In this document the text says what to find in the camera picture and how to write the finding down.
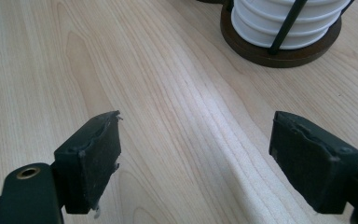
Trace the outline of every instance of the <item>wooden table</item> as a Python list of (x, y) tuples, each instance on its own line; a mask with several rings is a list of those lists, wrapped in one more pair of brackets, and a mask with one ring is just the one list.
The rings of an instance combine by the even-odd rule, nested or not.
[(245, 61), (221, 5), (195, 0), (0, 1), (0, 193), (91, 117), (120, 110), (120, 169), (100, 218), (65, 223), (346, 223), (316, 214), (270, 157), (276, 110), (358, 148), (358, 1), (313, 63)]

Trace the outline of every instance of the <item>light wood tabletop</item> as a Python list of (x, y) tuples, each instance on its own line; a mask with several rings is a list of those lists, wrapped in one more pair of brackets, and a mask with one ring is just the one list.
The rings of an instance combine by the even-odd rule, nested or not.
[(221, 5), (196, 0), (0, 1), (0, 194), (23, 165), (119, 110), (122, 154), (94, 219), (65, 223), (348, 223), (320, 215), (269, 155), (276, 110), (358, 148), (358, 1), (324, 56), (244, 60)]

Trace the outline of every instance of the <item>candle holder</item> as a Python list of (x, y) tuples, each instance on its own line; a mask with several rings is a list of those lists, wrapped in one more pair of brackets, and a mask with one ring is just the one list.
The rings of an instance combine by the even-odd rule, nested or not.
[(244, 40), (234, 29), (231, 12), (234, 8), (233, 0), (198, 0), (204, 3), (222, 4), (220, 29), (227, 43), (241, 57), (248, 61), (274, 68), (296, 67), (310, 63), (323, 54), (334, 44), (341, 31), (341, 16), (328, 28), (325, 35), (315, 43), (300, 49), (280, 49), (293, 23), (307, 0), (296, 0), (286, 16), (279, 33), (275, 36), (270, 48), (258, 47)]

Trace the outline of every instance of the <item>white ribbed container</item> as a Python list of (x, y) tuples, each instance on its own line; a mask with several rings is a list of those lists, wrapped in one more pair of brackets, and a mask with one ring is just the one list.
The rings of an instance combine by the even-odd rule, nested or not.
[[(321, 39), (351, 0), (308, 0), (280, 49), (301, 49)], [(295, 0), (234, 0), (231, 22), (247, 42), (269, 48)]]

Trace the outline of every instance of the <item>brown wooden base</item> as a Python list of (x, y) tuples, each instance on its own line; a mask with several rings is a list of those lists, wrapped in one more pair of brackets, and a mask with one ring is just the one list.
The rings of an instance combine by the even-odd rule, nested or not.
[[(227, 0), (223, 4), (221, 12), (220, 29), (223, 37), (241, 57), (263, 66), (289, 68), (310, 63), (327, 52), (341, 31), (341, 18), (338, 18), (324, 37), (312, 45), (302, 49), (280, 49), (278, 54), (271, 55), (268, 53), (268, 49), (250, 44), (237, 34), (231, 23), (231, 12), (227, 10), (229, 1)], [(222, 0), (202, 0), (202, 2), (222, 3)]]

